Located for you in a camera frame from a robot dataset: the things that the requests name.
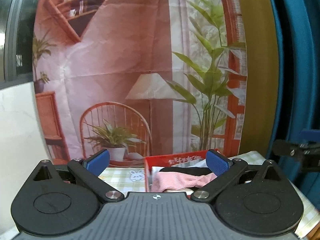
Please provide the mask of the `white zippered pillow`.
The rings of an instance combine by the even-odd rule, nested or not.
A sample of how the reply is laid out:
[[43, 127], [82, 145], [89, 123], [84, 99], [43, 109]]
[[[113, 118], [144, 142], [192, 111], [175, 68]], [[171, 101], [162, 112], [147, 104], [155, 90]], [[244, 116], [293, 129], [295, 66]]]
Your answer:
[[[194, 166], [192, 166], [192, 167], [207, 167], [208, 168], [208, 166], [206, 164], [206, 161], [204, 159], [196, 159], [196, 160], [198, 160], [199, 162], [197, 164], [195, 164]], [[164, 168], [164, 167], [162, 167], [162, 166], [153, 166], [151, 168], [149, 177], [152, 178], [153, 176], [155, 176], [158, 172], [160, 172], [160, 170], [162, 168]]]

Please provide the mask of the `black sleep mask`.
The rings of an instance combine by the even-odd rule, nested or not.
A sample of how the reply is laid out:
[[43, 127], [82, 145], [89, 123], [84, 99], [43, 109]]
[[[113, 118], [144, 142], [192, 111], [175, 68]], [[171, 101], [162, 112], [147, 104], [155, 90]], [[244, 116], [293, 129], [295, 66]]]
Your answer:
[[160, 172], [178, 172], [192, 176], [205, 176], [211, 173], [207, 167], [164, 167]]

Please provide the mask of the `pink knitted cloth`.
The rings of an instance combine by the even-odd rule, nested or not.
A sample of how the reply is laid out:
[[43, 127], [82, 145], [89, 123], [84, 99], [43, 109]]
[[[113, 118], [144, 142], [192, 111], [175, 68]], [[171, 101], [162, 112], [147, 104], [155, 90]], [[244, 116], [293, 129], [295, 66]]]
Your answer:
[[214, 173], [193, 176], [179, 172], [158, 172], [153, 176], [151, 191], [164, 192], [165, 190], [182, 190], [194, 187], [199, 189], [216, 178], [217, 176]]

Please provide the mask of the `printed room scene backdrop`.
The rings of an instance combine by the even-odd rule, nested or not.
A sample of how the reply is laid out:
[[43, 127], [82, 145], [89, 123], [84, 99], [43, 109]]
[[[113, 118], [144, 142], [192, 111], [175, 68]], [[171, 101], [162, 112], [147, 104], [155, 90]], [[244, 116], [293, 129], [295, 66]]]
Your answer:
[[36, 104], [53, 161], [239, 153], [247, 55], [239, 0], [39, 0]]

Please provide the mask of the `white shipping label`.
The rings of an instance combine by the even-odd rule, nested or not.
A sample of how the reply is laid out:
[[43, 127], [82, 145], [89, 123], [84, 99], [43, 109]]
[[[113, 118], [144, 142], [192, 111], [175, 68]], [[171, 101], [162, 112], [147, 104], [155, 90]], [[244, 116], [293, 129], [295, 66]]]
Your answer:
[[173, 165], [173, 167], [182, 167], [182, 168], [191, 167], [191, 166], [194, 166], [195, 164], [197, 164], [198, 162], [199, 162], [198, 160], [192, 160], [192, 161], [188, 161], [185, 163], [175, 164], [175, 165]]

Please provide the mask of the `green checked bunny tablecloth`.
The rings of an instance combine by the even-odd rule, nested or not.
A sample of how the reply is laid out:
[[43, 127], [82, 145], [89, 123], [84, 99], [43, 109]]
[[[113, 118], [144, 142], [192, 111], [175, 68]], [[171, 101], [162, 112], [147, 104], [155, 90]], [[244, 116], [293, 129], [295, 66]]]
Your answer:
[[[254, 165], [260, 165], [265, 160], [257, 151], [250, 151], [238, 157]], [[99, 178], [123, 194], [127, 194], [129, 191], [145, 191], [145, 174], [144, 169], [141, 167], [108, 167]], [[313, 232], [319, 227], [319, 212], [299, 190], [297, 190], [297, 193], [303, 202], [304, 213], [296, 234], [300, 238], [311, 237]]]

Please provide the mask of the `red strawberry cardboard box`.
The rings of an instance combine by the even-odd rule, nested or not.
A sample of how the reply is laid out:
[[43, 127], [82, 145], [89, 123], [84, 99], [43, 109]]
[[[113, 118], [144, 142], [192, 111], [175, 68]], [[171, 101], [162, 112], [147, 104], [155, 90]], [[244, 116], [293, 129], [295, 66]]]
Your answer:
[[152, 175], [164, 167], [207, 167], [206, 155], [208, 150], [195, 152], [155, 155], [144, 158], [145, 190], [151, 191]]

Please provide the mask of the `teal blue curtain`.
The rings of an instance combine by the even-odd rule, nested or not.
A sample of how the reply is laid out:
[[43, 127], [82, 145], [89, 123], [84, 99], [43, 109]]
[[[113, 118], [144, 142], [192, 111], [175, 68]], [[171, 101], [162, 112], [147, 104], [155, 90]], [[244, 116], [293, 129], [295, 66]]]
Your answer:
[[276, 157], [276, 140], [305, 143], [303, 129], [319, 129], [319, 0], [270, 0], [279, 58], [278, 98], [267, 156], [319, 207], [319, 173], [292, 157]]

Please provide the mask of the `olive yellow wall panel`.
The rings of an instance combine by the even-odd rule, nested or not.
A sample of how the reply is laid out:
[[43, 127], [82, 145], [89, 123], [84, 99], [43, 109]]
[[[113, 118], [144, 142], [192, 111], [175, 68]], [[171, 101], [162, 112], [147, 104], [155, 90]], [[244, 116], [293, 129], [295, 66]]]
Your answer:
[[276, 113], [279, 59], [270, 0], [239, 0], [245, 29], [247, 90], [240, 153], [266, 155]]

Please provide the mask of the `dark window with frame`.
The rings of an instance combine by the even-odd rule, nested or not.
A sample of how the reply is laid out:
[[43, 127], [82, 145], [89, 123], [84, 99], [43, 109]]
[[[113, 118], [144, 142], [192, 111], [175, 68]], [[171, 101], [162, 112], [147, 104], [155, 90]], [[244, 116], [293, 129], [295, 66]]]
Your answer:
[[1, 89], [33, 80], [32, 45], [39, 0], [1, 0]]

